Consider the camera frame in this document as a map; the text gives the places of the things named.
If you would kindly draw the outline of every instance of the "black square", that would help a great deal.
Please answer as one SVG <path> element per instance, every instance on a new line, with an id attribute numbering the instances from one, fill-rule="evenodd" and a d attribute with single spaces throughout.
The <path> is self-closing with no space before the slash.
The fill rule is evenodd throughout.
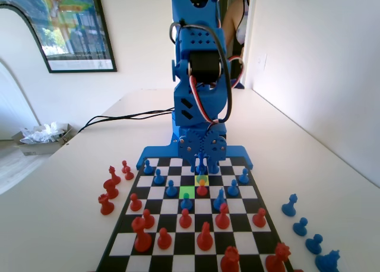
<path id="1" fill-rule="evenodd" d="M 196 232 L 201 232 L 203 223 L 208 222 L 210 224 L 210 232 L 214 231 L 213 215 L 212 214 L 195 214 L 194 226 Z"/>
<path id="2" fill-rule="evenodd" d="M 253 234 L 260 254 L 274 254 L 279 241 L 272 232 L 254 232 Z"/>
<path id="3" fill-rule="evenodd" d="M 172 265 L 172 255 L 152 255 L 149 272 L 171 272 Z"/>
<path id="4" fill-rule="evenodd" d="M 174 240 L 175 255 L 195 254 L 195 233 L 177 232 Z"/>
<path id="5" fill-rule="evenodd" d="M 173 166 L 169 167 L 169 172 L 167 173 L 168 176 L 180 176 L 182 173 L 182 167 L 179 166 Z"/>
<path id="6" fill-rule="evenodd" d="M 261 208 L 259 199 L 243 199 L 245 210 L 248 214 L 257 214 Z"/>
<path id="7" fill-rule="evenodd" d="M 149 209 L 150 214 L 161 213 L 162 200 L 147 200 L 145 208 Z"/>
<path id="8" fill-rule="evenodd" d="M 232 229 L 234 232 L 251 232 L 252 228 L 246 214 L 230 214 Z"/>
<path id="9" fill-rule="evenodd" d="M 262 266 L 261 259 L 259 255 L 240 255 L 239 258 L 240 270 L 241 272 L 264 272 L 264 267 Z"/>
<path id="10" fill-rule="evenodd" d="M 176 232 L 177 225 L 177 214 L 161 214 L 159 219 L 157 231 L 159 232 L 161 228 L 165 227 L 167 232 Z"/>
<path id="11" fill-rule="evenodd" d="M 125 271 L 128 265 L 129 256 L 112 256 L 105 257 L 100 263 L 98 272 L 108 272 L 108 271 Z"/>
<path id="12" fill-rule="evenodd" d="M 216 255 L 196 255 L 195 256 L 196 272 L 218 271 L 218 261 Z"/>
<path id="13" fill-rule="evenodd" d="M 228 246 L 236 247 L 233 232 L 214 232 L 214 239 L 216 254 L 224 255 Z"/>
<path id="14" fill-rule="evenodd" d="M 145 252 L 138 252 L 136 249 L 135 249 L 135 246 L 133 246 L 132 248 L 132 252 L 131 252 L 131 255 L 152 255 L 152 252 L 153 252 L 153 246 L 154 246 L 154 239 L 156 238 L 156 233 L 155 232 L 148 232 L 148 234 L 152 237 L 152 244 L 151 246 L 149 247 L 148 250 L 146 250 Z"/>

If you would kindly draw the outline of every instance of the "chessboard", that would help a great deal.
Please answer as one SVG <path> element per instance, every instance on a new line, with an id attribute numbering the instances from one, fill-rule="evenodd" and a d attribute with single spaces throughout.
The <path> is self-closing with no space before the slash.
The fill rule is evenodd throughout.
<path id="1" fill-rule="evenodd" d="M 251 171 L 248 170 L 248 184 L 239 182 L 243 168 L 248 168 L 243 157 L 220 161 L 218 174 L 205 172 L 208 193 L 203 197 L 197 195 L 197 176 L 191 172 L 187 161 L 178 158 L 148 159 L 154 169 L 153 173 L 146 175 L 143 166 L 138 172 L 97 272 L 221 271 L 220 261 L 228 246 L 234 246 L 239 251 L 239 271 L 266 271 L 265 259 L 268 255 L 274 255 L 275 247 L 281 240 Z M 153 182 L 156 169 L 160 169 L 165 178 L 163 185 L 158 186 Z M 234 179 L 237 180 L 239 194 L 231 197 L 227 189 Z M 178 189 L 175 197 L 168 197 L 165 193 L 169 180 L 173 180 Z M 230 225 L 227 229 L 219 229 L 215 224 L 219 212 L 213 207 L 213 201 L 221 188 L 224 189 L 229 210 Z M 142 207 L 138 211 L 132 211 L 129 207 L 130 196 L 133 193 L 142 201 Z M 189 194 L 193 203 L 189 211 L 192 224 L 186 229 L 179 225 L 182 212 L 180 203 L 184 193 Z M 147 251 L 140 253 L 134 248 L 136 233 L 131 224 L 136 217 L 142 216 L 146 208 L 155 218 L 154 226 L 145 230 L 152 237 L 152 245 Z M 267 211 L 267 224 L 262 228 L 256 227 L 252 222 L 252 217 L 259 208 Z M 214 240 L 208 251 L 199 249 L 197 245 L 197 236 L 201 233 L 204 222 L 209 222 Z M 171 246 L 165 250 L 157 245 L 159 230 L 163 227 L 172 237 Z M 286 261 L 284 265 L 287 272 L 293 272 L 290 261 Z"/>

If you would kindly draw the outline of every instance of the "green square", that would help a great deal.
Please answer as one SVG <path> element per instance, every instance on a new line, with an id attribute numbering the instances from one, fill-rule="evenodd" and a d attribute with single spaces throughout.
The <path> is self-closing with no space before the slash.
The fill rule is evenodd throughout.
<path id="1" fill-rule="evenodd" d="M 181 186 L 179 187 L 179 198 L 183 199 L 184 193 L 189 194 L 190 199 L 195 198 L 195 186 Z"/>

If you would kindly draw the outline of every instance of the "white wall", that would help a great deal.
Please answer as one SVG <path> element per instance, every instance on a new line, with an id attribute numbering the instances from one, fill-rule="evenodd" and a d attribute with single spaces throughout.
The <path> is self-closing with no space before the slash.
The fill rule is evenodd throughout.
<path id="1" fill-rule="evenodd" d="M 256 0 L 247 72 L 255 91 L 377 185 L 379 22 L 379 0 Z"/>
<path id="2" fill-rule="evenodd" d="M 102 5 L 118 72 L 50 74 L 21 17 L 0 9 L 0 60 L 41 123 L 69 122 L 80 128 L 129 91 L 175 86 L 168 35 L 172 1 L 102 0 Z M 136 112 L 125 109 L 125 114 Z"/>

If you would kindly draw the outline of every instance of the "blue chess piece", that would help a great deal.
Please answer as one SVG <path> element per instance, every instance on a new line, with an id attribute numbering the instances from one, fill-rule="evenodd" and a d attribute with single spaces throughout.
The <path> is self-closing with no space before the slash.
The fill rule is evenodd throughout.
<path id="1" fill-rule="evenodd" d="M 174 182 L 173 180 L 169 180 L 169 187 L 167 187 L 166 189 L 166 195 L 168 197 L 174 197 L 175 195 L 177 195 L 177 188 L 174 187 Z"/>
<path id="2" fill-rule="evenodd" d="M 243 169 L 243 174 L 240 175 L 239 182 L 243 183 L 243 184 L 248 184 L 249 177 L 248 177 L 248 170 L 247 170 L 247 168 Z"/>
<path id="3" fill-rule="evenodd" d="M 219 190 L 219 195 L 218 197 L 214 200 L 214 208 L 217 210 L 217 211 L 220 211 L 220 206 L 222 204 L 224 204 L 226 201 L 224 200 L 224 191 L 223 191 L 223 188 Z"/>
<path id="4" fill-rule="evenodd" d="M 232 197 L 239 195 L 238 183 L 236 182 L 235 179 L 232 180 L 231 186 L 229 186 L 227 189 L 227 193 Z"/>
<path id="5" fill-rule="evenodd" d="M 283 204 L 281 207 L 283 213 L 289 217 L 294 217 L 296 215 L 296 209 L 294 208 L 295 203 L 297 202 L 298 198 L 296 194 L 290 195 L 289 203 Z"/>
<path id="6" fill-rule="evenodd" d="M 338 259 L 339 250 L 332 250 L 327 255 L 317 255 L 315 257 L 315 265 L 320 272 L 339 272 L 338 271 Z"/>
<path id="7" fill-rule="evenodd" d="M 322 251 L 321 242 L 323 237 L 319 234 L 314 235 L 313 238 L 308 238 L 305 242 L 306 248 L 314 254 L 320 254 Z"/>
<path id="8" fill-rule="evenodd" d="M 150 166 L 149 160 L 145 160 L 145 168 L 144 168 L 144 173 L 145 174 L 152 174 L 153 173 L 153 168 Z"/>
<path id="9" fill-rule="evenodd" d="M 307 218 L 301 217 L 301 219 L 299 220 L 299 223 L 295 223 L 293 225 L 294 232 L 300 236 L 305 236 L 308 233 L 308 230 L 305 227 L 307 224 L 308 224 Z"/>
<path id="10" fill-rule="evenodd" d="M 181 209 L 187 208 L 188 210 L 192 209 L 192 202 L 189 199 L 189 193 L 184 193 L 183 200 L 180 202 Z"/>
<path id="11" fill-rule="evenodd" d="M 156 169 L 156 176 L 153 179 L 153 182 L 156 185 L 161 185 L 165 181 L 165 178 L 161 176 L 161 170 Z"/>

